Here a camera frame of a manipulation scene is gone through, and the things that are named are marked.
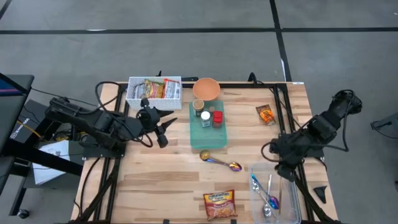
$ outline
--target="white cap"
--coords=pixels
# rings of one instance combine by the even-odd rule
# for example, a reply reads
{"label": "white cap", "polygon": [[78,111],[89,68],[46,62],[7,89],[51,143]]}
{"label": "white cap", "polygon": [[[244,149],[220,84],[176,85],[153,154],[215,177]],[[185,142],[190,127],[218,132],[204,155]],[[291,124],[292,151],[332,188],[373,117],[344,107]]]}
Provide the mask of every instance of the white cap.
{"label": "white cap", "polygon": [[202,119],[204,119],[204,120],[210,119],[210,113],[207,112],[207,111],[204,111],[204,112],[202,112],[202,113],[200,114],[200,117],[201,117]]}

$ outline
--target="gray floor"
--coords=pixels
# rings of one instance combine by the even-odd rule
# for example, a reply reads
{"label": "gray floor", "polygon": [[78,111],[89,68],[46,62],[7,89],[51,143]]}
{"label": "gray floor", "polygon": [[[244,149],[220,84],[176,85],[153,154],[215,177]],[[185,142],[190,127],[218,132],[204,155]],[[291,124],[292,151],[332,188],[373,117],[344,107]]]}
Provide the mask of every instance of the gray floor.
{"label": "gray floor", "polygon": [[[282,27],[398,26],[398,2],[393,0],[277,0],[277,7]],[[272,27],[269,2],[13,0],[0,20],[2,30],[218,26]],[[351,151],[326,150],[340,220],[396,223],[398,142],[371,131],[369,123],[398,112],[398,33],[292,33],[284,34],[284,40],[292,79],[305,82],[314,113],[327,109],[331,96],[344,88],[363,101],[363,112],[348,119]],[[284,80],[274,33],[0,35],[0,53],[0,72],[33,74],[36,88],[93,103],[99,81],[153,76],[159,70],[236,81],[255,72],[263,81]],[[34,92],[30,97],[42,103],[50,99]],[[341,139],[333,144],[342,145]],[[70,218],[76,188],[28,190],[22,207],[31,217],[8,217],[19,181],[11,177],[0,197],[0,223]]]}

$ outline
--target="white basket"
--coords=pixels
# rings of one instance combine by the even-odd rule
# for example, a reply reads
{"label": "white basket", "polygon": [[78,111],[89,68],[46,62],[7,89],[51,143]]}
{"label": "white basket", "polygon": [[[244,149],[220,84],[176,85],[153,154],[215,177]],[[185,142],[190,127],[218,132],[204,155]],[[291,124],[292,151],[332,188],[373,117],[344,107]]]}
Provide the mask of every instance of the white basket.
{"label": "white basket", "polygon": [[148,99],[149,106],[155,106],[159,110],[180,110],[182,109],[182,82],[181,77],[130,77],[129,86],[127,88],[126,101],[134,110],[141,109],[141,99],[134,99],[134,87],[145,81],[145,79],[164,83],[164,79],[177,81],[180,83],[180,98],[179,99]]}

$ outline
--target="spoon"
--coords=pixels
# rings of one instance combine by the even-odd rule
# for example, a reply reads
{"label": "spoon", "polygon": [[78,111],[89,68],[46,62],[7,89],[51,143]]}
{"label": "spoon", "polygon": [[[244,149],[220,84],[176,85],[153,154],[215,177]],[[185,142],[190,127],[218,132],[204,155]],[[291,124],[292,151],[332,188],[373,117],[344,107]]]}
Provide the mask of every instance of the spoon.
{"label": "spoon", "polygon": [[253,182],[253,190],[254,190],[255,192],[257,192],[257,193],[262,197],[262,199],[265,201],[265,203],[266,203],[266,204],[263,206],[263,208],[262,208],[262,214],[263,214],[266,218],[271,217],[271,214],[273,214],[273,215],[275,216],[275,218],[278,218],[278,216],[277,216],[276,212],[274,211],[274,209],[271,208],[271,205],[269,204],[268,200],[261,194],[258,183],[257,183],[255,180],[252,180],[252,182]]}
{"label": "spoon", "polygon": [[217,164],[228,166],[229,168],[231,168],[232,171],[241,171],[242,170],[242,166],[240,164],[238,164],[237,162],[230,162],[228,164],[226,162],[219,161],[215,158],[210,157],[210,152],[207,150],[203,150],[202,152],[200,152],[200,159],[202,159],[203,161],[206,161],[206,162],[214,162]]}
{"label": "spoon", "polygon": [[[271,189],[271,177],[272,177],[272,174],[269,175],[269,180],[268,180],[268,191],[270,191],[270,189]],[[266,190],[262,187],[262,185],[261,185],[260,182],[257,180],[256,176],[254,176],[254,174],[251,174],[251,178],[258,184],[258,186],[260,187],[260,189],[261,189],[263,192],[265,192],[265,193],[267,194],[267,198],[268,198],[268,201],[269,201],[271,207],[272,207],[273,209],[279,209],[279,201],[278,201],[278,199],[277,199],[276,197],[274,197],[274,196],[271,196],[271,195],[268,193],[268,191],[266,191]]]}

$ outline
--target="wooden tabletop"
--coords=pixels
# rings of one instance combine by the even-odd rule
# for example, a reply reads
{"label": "wooden tabletop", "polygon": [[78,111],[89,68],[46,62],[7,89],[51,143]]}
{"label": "wooden tabletop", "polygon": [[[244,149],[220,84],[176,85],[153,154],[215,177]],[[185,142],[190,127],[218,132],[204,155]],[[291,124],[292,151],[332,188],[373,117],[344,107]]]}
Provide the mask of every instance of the wooden tabletop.
{"label": "wooden tabletop", "polygon": [[[294,118],[300,124],[304,124],[312,117],[305,86],[293,83],[287,83],[287,86]],[[116,86],[104,85],[101,100],[108,101],[116,94]],[[225,149],[213,150],[211,154],[222,161],[240,163],[243,166],[241,172],[231,172],[227,167],[203,162],[199,158],[199,151],[191,148],[188,104],[194,99],[192,89],[184,88],[183,109],[176,110],[174,114],[162,119],[167,121],[178,118],[167,129],[169,145],[166,148],[160,149],[156,145],[155,134],[150,134],[155,144],[152,148],[129,142],[126,155],[121,160],[111,223],[162,223],[163,219],[169,219],[171,223],[207,223],[203,194],[230,189],[235,189],[238,213],[238,217],[232,218],[237,219],[238,223],[253,222],[248,167],[256,162],[267,162],[261,156],[261,146],[272,138],[277,138],[280,133],[278,124],[264,125],[255,107],[268,104],[277,115],[274,95],[266,88],[221,89],[219,100],[224,102],[228,146]],[[112,110],[114,103],[109,104],[107,108]],[[287,113],[283,111],[285,126],[289,127]],[[129,115],[135,116],[135,111],[130,110]],[[84,164],[76,195],[78,203],[81,186],[94,160],[89,159]],[[103,161],[104,159],[99,160],[88,178],[83,209],[98,192]],[[310,193],[326,214],[337,219],[325,168],[314,159],[306,159],[304,168]],[[322,185],[328,186],[326,204],[323,204],[312,190]],[[298,194],[302,218],[306,220],[304,201],[300,192]],[[101,219],[104,219],[106,213],[107,200],[108,195],[105,195]],[[78,209],[75,206],[72,219],[77,215]],[[230,220],[214,219],[211,222],[230,223]]]}

